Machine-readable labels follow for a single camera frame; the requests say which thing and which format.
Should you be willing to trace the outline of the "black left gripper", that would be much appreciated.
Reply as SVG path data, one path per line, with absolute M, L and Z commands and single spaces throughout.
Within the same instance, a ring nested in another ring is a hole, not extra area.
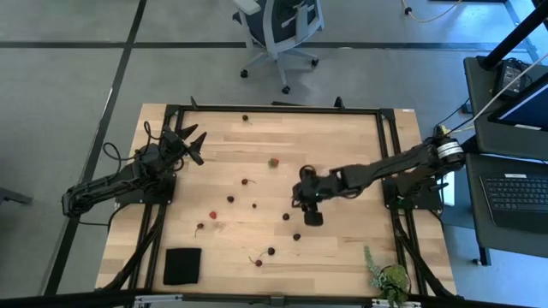
M 192 160 L 203 165 L 204 160 L 200 155 L 201 147 L 206 140 L 207 132 L 202 133 L 190 145 L 187 145 L 184 139 L 187 139 L 198 127 L 198 124 L 185 128 L 178 128 L 176 132 L 165 128 L 162 132 L 164 154 L 163 161 L 167 167 L 174 167 L 176 163 L 182 160 L 185 156 L 190 156 Z

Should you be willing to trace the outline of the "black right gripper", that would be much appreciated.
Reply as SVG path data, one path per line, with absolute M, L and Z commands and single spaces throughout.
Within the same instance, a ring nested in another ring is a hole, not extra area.
M 318 210 L 318 203 L 326 199 L 325 178 L 317 176 L 312 165 L 304 165 L 299 170 L 300 181 L 292 187 L 292 207 L 300 208 L 304 214 L 304 223 L 310 227 L 324 224 L 323 214 Z

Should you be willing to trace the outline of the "green artificial plant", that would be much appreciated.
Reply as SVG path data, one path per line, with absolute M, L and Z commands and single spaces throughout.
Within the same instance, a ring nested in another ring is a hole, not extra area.
M 380 291 L 379 297 L 385 299 L 390 308 L 403 308 L 411 291 L 407 270 L 400 264 L 381 268 L 375 264 L 368 246 L 364 246 L 363 251 L 366 267 L 372 276 L 370 284 Z

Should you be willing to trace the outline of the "black square cloth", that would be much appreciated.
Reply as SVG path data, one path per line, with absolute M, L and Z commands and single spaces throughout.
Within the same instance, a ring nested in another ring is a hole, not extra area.
M 200 248 L 172 248 L 166 251 L 164 285 L 196 284 L 200 277 Z

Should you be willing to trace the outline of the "white grey office chair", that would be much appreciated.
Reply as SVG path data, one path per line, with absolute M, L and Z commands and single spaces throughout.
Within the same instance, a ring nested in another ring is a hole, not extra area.
M 246 79 L 248 70 L 269 61 L 277 65 L 283 85 L 282 93 L 290 93 L 283 56 L 307 59 L 312 67 L 319 58 L 297 47 L 325 28 L 320 0 L 231 0 L 237 12 L 232 19 L 247 31 L 245 47 L 262 52 L 240 69 L 240 77 Z

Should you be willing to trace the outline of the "dark grey side desk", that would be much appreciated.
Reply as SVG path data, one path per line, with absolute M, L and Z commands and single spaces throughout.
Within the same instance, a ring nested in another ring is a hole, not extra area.
M 468 96 L 473 114 L 476 116 L 492 99 L 497 73 L 480 66 L 479 57 L 466 57 L 463 67 L 468 87 Z M 522 157 L 548 161 L 548 132 L 514 127 L 488 120 L 488 111 L 502 107 L 504 101 L 495 100 L 474 121 L 475 135 L 466 141 L 478 153 L 490 153 L 508 157 Z
M 548 258 L 548 234 L 501 228 L 493 223 L 480 183 L 484 173 L 548 175 L 548 164 L 467 154 L 466 172 L 479 246 Z

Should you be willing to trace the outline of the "grey metal leg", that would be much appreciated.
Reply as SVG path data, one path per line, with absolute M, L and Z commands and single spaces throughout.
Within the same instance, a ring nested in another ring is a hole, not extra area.
M 24 194 L 13 192 L 6 188 L 0 187 L 0 204 L 8 201 L 16 202 L 18 204 L 31 204 L 33 201 L 33 198 L 26 196 Z

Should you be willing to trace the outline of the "black laptop keyboard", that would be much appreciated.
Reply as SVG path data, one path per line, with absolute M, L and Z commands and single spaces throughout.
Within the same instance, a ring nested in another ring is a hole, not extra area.
M 495 225 L 548 234 L 548 175 L 484 173 L 479 179 Z

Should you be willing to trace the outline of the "black rig bar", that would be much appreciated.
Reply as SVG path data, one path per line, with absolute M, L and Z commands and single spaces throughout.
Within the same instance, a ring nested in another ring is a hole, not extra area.
M 199 293 L 152 293 L 146 289 L 94 291 L 43 295 L 26 298 L 0 299 L 0 308 L 108 308 L 123 305 L 146 305 L 163 302 L 226 302 L 250 305 L 359 305 L 366 308 L 530 308 L 453 298 L 412 294 L 401 306 L 390 305 L 376 297 L 313 297 L 285 295 L 228 295 Z

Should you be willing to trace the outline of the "black power adapter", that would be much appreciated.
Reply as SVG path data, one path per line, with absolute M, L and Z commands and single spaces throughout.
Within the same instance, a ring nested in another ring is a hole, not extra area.
M 528 74 L 524 74 L 519 80 L 512 83 L 512 80 L 525 71 L 528 67 L 529 64 L 514 57 L 503 60 L 497 69 L 497 77 L 495 79 L 493 93 L 498 94 L 501 92 L 498 97 L 501 100 L 509 100 L 516 97 L 533 82 L 532 78 Z

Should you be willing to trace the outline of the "black computer monitor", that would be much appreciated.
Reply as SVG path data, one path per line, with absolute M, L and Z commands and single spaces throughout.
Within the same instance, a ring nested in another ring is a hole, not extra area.
M 548 131 L 548 73 L 515 98 L 496 108 L 488 120 L 499 124 Z

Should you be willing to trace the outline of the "black metal pole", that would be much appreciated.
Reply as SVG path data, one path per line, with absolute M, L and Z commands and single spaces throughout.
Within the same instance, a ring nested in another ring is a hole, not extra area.
M 543 0 L 493 51 L 479 61 L 483 69 L 497 66 L 521 41 L 548 19 L 548 0 Z

